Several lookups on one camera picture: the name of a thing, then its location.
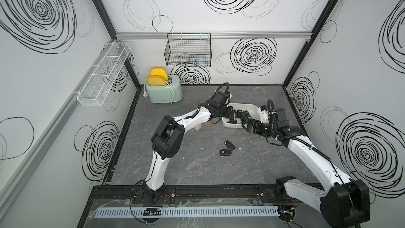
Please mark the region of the white storage box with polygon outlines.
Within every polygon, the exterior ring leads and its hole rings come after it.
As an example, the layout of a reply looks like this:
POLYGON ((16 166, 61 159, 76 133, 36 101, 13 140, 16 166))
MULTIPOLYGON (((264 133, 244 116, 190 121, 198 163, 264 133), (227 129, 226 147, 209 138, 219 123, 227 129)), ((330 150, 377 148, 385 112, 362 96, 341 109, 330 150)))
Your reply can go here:
MULTIPOLYGON (((230 103, 229 105, 232 106, 234 110, 247 111, 253 119, 260 120, 258 107, 254 104, 230 103)), ((237 123, 228 123, 229 120, 229 118, 221 117, 222 124, 226 128, 242 129, 242 121, 239 118, 236 119, 237 123)))

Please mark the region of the black three-button key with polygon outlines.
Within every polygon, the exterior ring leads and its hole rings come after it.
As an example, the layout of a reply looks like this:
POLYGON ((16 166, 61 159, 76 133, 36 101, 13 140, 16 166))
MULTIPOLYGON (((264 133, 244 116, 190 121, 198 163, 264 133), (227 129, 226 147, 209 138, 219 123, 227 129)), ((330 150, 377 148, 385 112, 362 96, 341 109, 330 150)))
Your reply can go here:
POLYGON ((225 141, 224 145, 232 152, 236 149, 235 145, 228 140, 225 141))

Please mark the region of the black vw key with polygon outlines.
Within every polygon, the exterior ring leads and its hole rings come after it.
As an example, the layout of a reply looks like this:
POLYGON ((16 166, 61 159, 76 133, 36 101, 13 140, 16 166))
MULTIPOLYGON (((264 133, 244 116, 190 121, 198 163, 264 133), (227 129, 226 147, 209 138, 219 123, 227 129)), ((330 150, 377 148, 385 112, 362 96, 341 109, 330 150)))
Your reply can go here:
POLYGON ((221 149, 219 151, 220 156, 231 156, 232 151, 228 149, 221 149))

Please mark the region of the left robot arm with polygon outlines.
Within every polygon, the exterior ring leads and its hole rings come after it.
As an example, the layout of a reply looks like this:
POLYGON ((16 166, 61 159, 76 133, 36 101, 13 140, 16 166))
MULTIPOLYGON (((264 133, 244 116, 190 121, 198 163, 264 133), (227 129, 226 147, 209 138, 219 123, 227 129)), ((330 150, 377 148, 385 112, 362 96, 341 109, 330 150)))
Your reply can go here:
POLYGON ((228 82, 223 83, 195 110, 178 117, 163 117, 151 138, 153 158, 143 184, 150 200, 159 198, 169 161, 179 151, 185 133, 212 119, 231 116, 233 108, 229 105, 232 98, 229 88, 228 82))

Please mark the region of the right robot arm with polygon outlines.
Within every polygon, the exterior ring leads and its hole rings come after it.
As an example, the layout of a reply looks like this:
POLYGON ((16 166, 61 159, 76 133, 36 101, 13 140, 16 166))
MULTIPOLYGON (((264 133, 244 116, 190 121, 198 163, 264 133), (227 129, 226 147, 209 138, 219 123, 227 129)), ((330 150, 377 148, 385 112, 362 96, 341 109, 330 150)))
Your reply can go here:
POLYGON ((273 100, 258 109, 259 120, 246 110, 237 110, 235 116, 248 132, 280 141, 310 169, 321 183, 317 189, 293 176, 278 179, 281 196, 289 196, 320 212, 332 228, 360 227, 371 218, 369 188, 362 180, 354 180, 338 169, 331 158, 311 142, 299 126, 291 126, 285 110, 276 108, 273 100))

